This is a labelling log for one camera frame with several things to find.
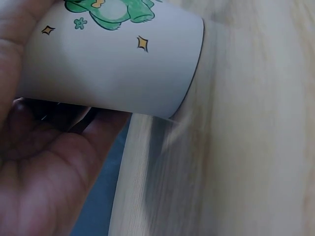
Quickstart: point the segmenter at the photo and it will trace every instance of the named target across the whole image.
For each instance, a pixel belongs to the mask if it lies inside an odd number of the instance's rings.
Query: wood grain
[[[172,0],[201,15],[170,120],[134,115],[110,236],[315,235],[315,2]]]

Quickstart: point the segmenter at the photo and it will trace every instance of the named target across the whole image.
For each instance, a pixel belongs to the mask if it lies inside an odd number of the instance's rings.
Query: white paper cup
[[[17,96],[169,118],[203,30],[200,17],[156,0],[58,2],[28,42]]]

